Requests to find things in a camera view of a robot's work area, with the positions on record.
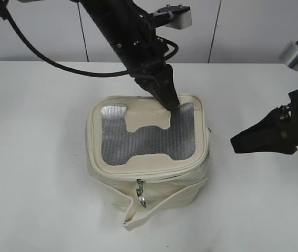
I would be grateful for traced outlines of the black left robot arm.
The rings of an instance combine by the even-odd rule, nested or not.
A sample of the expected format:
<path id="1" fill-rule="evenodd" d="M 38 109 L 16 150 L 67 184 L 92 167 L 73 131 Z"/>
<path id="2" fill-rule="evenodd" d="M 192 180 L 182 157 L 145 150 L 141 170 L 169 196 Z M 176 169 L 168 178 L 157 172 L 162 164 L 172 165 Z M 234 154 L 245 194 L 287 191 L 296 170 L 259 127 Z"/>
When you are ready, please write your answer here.
<path id="1" fill-rule="evenodd" d="M 152 15 L 133 1 L 80 1 L 137 85 L 167 110 L 179 106 L 173 68 L 178 46 L 156 35 Z"/>

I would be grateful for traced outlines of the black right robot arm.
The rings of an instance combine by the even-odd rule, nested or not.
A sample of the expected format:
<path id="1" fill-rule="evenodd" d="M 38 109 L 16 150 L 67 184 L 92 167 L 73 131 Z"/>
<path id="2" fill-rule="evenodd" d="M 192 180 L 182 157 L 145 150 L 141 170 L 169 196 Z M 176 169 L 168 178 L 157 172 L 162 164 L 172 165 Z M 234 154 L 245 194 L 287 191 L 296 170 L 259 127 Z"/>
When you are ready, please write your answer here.
<path id="1" fill-rule="evenodd" d="M 271 110 L 259 123 L 231 138 L 238 154 L 273 152 L 292 155 L 298 149 L 298 89 L 291 102 Z"/>

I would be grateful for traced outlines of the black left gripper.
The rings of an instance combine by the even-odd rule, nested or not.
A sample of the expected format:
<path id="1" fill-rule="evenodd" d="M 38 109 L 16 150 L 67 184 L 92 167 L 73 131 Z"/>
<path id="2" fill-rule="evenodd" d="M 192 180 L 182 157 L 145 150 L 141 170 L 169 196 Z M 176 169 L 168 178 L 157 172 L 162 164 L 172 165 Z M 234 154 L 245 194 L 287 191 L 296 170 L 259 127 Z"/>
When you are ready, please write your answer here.
<path id="1" fill-rule="evenodd" d="M 117 56 L 126 67 L 118 75 L 130 75 L 143 86 L 167 110 L 179 106 L 179 98 L 173 82 L 173 68 L 167 60 L 175 55 L 175 43 L 158 36 L 146 41 L 140 36 L 117 38 Z"/>

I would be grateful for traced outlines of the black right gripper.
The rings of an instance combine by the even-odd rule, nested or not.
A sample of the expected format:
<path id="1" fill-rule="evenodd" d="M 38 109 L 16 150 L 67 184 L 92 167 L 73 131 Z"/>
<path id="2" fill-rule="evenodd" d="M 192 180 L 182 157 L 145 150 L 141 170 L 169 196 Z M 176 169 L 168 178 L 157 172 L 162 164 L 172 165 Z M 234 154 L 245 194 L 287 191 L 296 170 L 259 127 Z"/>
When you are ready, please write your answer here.
<path id="1" fill-rule="evenodd" d="M 230 139 L 237 154 L 273 152 L 292 155 L 298 148 L 298 89 L 291 102 L 273 109 L 259 123 Z"/>

